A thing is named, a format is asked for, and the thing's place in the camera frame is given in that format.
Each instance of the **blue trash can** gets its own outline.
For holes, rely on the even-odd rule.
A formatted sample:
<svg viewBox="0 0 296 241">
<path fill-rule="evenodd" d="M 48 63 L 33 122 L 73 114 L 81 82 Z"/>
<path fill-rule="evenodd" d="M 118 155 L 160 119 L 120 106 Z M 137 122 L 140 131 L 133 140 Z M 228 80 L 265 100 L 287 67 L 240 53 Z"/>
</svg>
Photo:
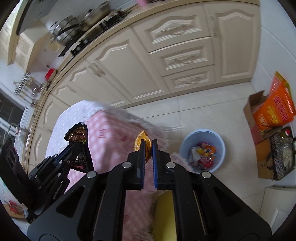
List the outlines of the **blue trash can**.
<svg viewBox="0 0 296 241">
<path fill-rule="evenodd" d="M 179 149 L 179 154 L 181 157 L 187 159 L 191 147 L 196 146 L 196 144 L 200 142 L 209 143 L 211 146 L 214 146 L 216 148 L 214 164 L 209 169 L 207 169 L 207 171 L 209 172 L 214 172 L 219 168 L 219 166 L 221 166 L 222 162 L 224 161 L 226 152 L 224 141 L 216 132 L 208 129 L 200 129 L 191 132 L 182 141 Z M 201 173 L 203 171 L 197 167 L 192 168 L 197 173 Z"/>
</svg>

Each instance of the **pot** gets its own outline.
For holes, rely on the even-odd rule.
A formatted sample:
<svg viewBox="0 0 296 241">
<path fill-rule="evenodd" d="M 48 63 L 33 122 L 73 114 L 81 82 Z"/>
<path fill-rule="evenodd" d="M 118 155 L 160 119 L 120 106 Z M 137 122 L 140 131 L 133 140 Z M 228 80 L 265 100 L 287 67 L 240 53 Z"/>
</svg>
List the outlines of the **pot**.
<svg viewBox="0 0 296 241">
<path fill-rule="evenodd" d="M 58 41 L 60 44 L 67 45 L 74 37 L 80 33 L 77 18 L 70 15 L 62 20 L 59 24 L 55 22 L 51 29 L 54 35 L 52 42 Z"/>
<path fill-rule="evenodd" d="M 97 22 L 108 16 L 111 12 L 109 1 L 102 3 L 95 9 L 90 9 L 89 13 L 83 18 L 80 28 L 88 31 Z"/>
</svg>

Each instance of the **orange plastic bag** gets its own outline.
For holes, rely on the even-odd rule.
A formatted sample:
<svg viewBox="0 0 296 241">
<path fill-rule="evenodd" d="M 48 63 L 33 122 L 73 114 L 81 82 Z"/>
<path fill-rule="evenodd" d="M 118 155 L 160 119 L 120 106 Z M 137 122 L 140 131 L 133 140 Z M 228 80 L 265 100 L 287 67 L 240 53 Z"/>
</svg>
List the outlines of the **orange plastic bag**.
<svg viewBox="0 0 296 241">
<path fill-rule="evenodd" d="M 253 117 L 261 132 L 291 122 L 296 114 L 288 82 L 276 72 L 266 101 L 254 110 Z"/>
</svg>

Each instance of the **metal bolt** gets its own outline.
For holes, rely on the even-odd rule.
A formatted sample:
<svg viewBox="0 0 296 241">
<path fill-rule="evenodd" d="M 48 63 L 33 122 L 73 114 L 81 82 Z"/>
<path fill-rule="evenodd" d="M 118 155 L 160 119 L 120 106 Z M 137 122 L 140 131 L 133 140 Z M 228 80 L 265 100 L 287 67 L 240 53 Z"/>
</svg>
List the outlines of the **metal bolt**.
<svg viewBox="0 0 296 241">
<path fill-rule="evenodd" d="M 96 172 L 94 172 L 94 171 L 88 172 L 88 173 L 86 174 L 86 176 L 87 176 L 88 178 L 94 178 L 94 177 L 96 176 Z"/>
<path fill-rule="evenodd" d="M 123 168 L 129 168 L 131 167 L 131 163 L 129 161 L 126 161 L 122 164 Z"/>
<path fill-rule="evenodd" d="M 176 164 L 174 162 L 168 162 L 166 164 L 167 168 L 174 168 L 176 166 Z"/>
<path fill-rule="evenodd" d="M 211 174 L 209 172 L 202 172 L 202 177 L 203 178 L 210 178 Z"/>
</svg>

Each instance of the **yellow wrapper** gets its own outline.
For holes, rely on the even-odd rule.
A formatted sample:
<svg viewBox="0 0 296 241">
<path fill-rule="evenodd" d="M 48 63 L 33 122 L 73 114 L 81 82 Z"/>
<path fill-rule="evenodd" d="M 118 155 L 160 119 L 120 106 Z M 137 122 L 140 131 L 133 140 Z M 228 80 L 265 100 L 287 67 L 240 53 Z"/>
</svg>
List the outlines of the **yellow wrapper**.
<svg viewBox="0 0 296 241">
<path fill-rule="evenodd" d="M 145 131 L 141 131 L 135 140 L 135 144 L 133 146 L 134 151 L 140 150 L 141 140 L 146 141 L 146 152 L 145 152 L 145 162 L 147 163 L 152 156 L 152 141 L 148 137 Z"/>
</svg>

